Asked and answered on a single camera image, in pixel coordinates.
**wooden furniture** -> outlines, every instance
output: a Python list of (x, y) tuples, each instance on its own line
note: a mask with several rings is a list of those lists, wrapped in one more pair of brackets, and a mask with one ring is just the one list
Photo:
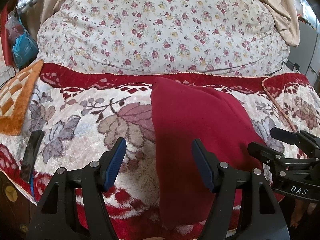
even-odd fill
[(35, 205), (0, 172), (0, 239), (24, 239)]

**blue gripper pad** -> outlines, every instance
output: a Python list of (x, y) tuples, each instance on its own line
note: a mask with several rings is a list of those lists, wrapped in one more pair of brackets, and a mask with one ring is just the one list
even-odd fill
[(204, 148), (200, 139), (194, 139), (192, 141), (192, 156), (196, 162), (204, 186), (207, 187), (211, 192), (213, 192), (213, 172), (206, 157), (204, 156), (204, 151), (207, 150)]
[(115, 183), (116, 177), (118, 175), (118, 172), (121, 167), (121, 163), (123, 161), (126, 151), (127, 151), (127, 143), (125, 139), (119, 137), (116, 143), (114, 144), (114, 146), (112, 147), (112, 149), (108, 153), (109, 156), (107, 159), (110, 160), (111, 158), (111, 160), (109, 161), (109, 165), (105, 170), (106, 179), (103, 184), (103, 188), (105, 191), (109, 190), (109, 188), (112, 187), (113, 184)]

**orange checkered cushion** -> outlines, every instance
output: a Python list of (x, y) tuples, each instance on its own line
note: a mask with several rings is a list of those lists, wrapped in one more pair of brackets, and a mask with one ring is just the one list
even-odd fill
[(40, 60), (24, 68), (0, 90), (0, 133), (19, 135), (34, 84), (43, 65)]

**blue bag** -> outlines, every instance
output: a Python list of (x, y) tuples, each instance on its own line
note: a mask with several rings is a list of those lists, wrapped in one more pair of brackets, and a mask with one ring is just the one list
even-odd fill
[(24, 28), (23, 35), (16, 39), (15, 45), (12, 47), (13, 59), (16, 66), (20, 69), (29, 60), (36, 58), (39, 52), (35, 40), (29, 35), (28, 31)]

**pillowcase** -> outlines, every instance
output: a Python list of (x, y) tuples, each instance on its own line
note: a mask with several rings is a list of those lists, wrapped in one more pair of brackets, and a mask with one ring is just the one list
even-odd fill
[[(205, 188), (191, 153), (201, 139), (219, 161), (235, 169), (262, 169), (247, 146), (264, 144), (233, 95), (207, 87), (187, 86), (157, 78), (151, 92), (156, 137), (156, 171), (160, 181), (160, 215), (168, 228), (207, 219), (214, 194)], [(237, 190), (234, 206), (241, 204)]]
[(259, 76), (289, 55), (274, 25), (258, 0), (66, 0), (38, 32), (38, 58), (85, 73)]

